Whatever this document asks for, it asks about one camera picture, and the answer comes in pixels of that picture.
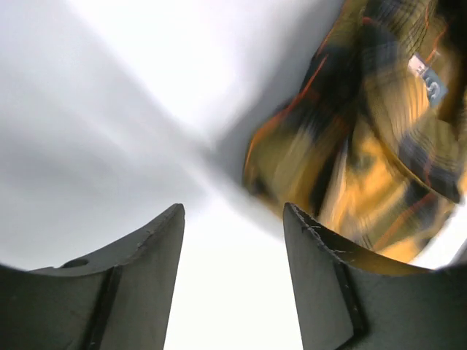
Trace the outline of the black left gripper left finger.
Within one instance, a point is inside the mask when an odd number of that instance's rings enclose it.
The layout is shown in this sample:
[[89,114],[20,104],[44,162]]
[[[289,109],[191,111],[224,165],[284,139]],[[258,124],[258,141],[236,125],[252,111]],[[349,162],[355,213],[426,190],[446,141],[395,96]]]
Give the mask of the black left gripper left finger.
[[174,204],[58,268],[1,267],[3,349],[162,349],[185,229]]

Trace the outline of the yellow plaid long sleeve shirt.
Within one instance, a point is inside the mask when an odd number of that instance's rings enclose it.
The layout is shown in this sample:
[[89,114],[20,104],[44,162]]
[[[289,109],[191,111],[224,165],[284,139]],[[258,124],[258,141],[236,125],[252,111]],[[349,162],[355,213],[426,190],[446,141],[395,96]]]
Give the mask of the yellow plaid long sleeve shirt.
[[466,3],[346,1],[243,183],[408,263],[466,197]]

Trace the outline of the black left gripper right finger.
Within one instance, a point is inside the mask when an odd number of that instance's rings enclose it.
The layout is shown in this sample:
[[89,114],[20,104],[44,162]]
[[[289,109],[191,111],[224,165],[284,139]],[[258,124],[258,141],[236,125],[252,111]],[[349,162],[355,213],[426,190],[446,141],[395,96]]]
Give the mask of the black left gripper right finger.
[[466,347],[466,265],[419,268],[367,250],[288,203],[283,225],[305,349]]

